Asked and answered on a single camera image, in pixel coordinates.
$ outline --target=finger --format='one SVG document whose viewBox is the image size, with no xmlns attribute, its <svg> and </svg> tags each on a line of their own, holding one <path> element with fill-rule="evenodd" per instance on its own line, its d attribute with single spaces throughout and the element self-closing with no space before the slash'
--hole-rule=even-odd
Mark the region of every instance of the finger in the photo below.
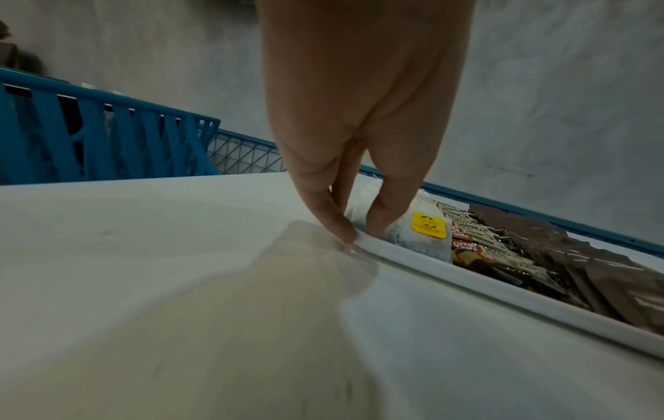
<svg viewBox="0 0 664 420">
<path fill-rule="evenodd" d="M 344 153 L 341 155 L 339 171 L 332 183 L 332 199 L 341 212 L 346 211 L 348 198 L 351 195 L 355 177 L 357 177 L 360 170 L 365 150 L 366 148 L 359 140 L 353 139 L 348 143 Z"/>
<path fill-rule="evenodd" d="M 345 244 L 352 244 L 357 234 L 343 211 L 334 203 L 328 189 L 322 191 L 298 190 L 302 201 L 316 219 L 333 235 Z"/>
<path fill-rule="evenodd" d="M 380 237 L 390 224 L 406 213 L 421 183 L 420 177 L 397 179 L 386 176 L 367 213 L 367 232 Z"/>
</svg>

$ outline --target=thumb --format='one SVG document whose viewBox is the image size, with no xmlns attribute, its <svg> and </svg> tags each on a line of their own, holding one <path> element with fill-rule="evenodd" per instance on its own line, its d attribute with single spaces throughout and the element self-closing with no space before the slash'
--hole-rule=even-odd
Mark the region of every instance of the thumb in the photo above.
<svg viewBox="0 0 664 420">
<path fill-rule="evenodd" d="M 367 233 L 380 237 L 389 225 L 406 213 L 421 184 L 420 177 L 397 179 L 386 176 L 367 213 Z"/>
</svg>

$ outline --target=white tray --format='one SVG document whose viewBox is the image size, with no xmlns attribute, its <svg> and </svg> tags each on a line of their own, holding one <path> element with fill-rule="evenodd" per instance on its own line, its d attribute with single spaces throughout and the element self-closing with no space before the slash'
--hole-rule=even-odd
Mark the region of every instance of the white tray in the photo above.
<svg viewBox="0 0 664 420">
<path fill-rule="evenodd" d="M 358 231 L 355 244 L 367 252 L 445 282 L 462 286 L 599 337 L 664 358 L 664 337 L 570 304 L 474 273 Z"/>
</svg>

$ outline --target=white tabletop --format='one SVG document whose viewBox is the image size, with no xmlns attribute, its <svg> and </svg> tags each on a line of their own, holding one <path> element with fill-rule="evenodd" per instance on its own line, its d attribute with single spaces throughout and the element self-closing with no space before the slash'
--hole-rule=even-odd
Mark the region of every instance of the white tabletop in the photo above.
<svg viewBox="0 0 664 420">
<path fill-rule="evenodd" d="M 2 419 L 664 412 L 661 361 L 343 248 L 285 174 L 2 187 L 0 214 Z"/>
</svg>

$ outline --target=transparent plastic wrapper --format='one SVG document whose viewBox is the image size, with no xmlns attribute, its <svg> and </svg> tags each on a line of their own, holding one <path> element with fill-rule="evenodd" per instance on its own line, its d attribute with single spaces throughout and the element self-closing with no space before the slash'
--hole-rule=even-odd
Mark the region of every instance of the transparent plastic wrapper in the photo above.
<svg viewBox="0 0 664 420">
<path fill-rule="evenodd" d="M 362 232 L 367 232 L 367 212 L 381 184 L 377 181 L 366 184 L 347 212 L 353 226 Z M 385 230 L 381 239 L 428 257 L 452 262 L 452 220 L 441 216 L 433 198 L 423 190 L 418 191 L 408 211 Z"/>
</svg>

